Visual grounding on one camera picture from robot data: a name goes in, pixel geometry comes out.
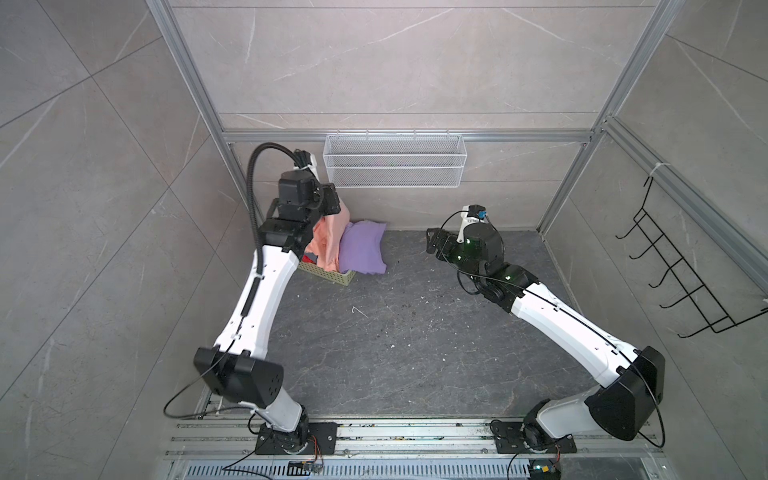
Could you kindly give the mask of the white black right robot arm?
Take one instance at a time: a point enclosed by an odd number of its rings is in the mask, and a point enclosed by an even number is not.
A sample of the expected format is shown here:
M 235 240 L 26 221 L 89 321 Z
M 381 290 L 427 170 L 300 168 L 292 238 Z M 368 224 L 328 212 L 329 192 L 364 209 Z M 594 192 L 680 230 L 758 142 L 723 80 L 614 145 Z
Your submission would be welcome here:
M 520 428 L 527 448 L 545 451 L 571 434 L 597 430 L 631 441 L 651 416 L 659 415 L 665 357 L 604 331 L 528 270 L 505 261 L 503 240 L 491 224 L 468 217 L 457 233 L 431 228 L 426 250 L 458 277 L 467 277 L 477 294 L 547 336 L 595 381 L 583 393 L 533 407 Z

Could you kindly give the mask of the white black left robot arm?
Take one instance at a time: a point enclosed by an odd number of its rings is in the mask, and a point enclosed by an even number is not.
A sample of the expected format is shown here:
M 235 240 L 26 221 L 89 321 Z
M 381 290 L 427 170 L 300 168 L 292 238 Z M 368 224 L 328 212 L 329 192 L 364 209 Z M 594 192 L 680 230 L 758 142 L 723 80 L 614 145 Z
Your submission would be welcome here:
M 284 368 L 266 359 L 274 317 L 315 225 L 341 211 L 335 187 L 308 167 L 281 175 L 278 197 L 256 227 L 253 262 L 236 308 L 212 347 L 193 365 L 209 389 L 257 414 L 277 445 L 298 454 L 309 442 L 305 408 L 283 387 Z

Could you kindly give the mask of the peach printed t-shirt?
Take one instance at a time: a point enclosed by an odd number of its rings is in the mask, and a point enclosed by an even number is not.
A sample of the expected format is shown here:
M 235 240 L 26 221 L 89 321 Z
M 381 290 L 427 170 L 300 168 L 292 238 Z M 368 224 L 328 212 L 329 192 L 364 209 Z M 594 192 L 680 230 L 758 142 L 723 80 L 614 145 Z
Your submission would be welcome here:
M 313 228 L 313 238 L 305 249 L 307 256 L 314 255 L 315 263 L 326 272 L 339 271 L 339 253 L 343 234 L 350 223 L 350 212 L 343 201 L 340 212 L 324 216 Z

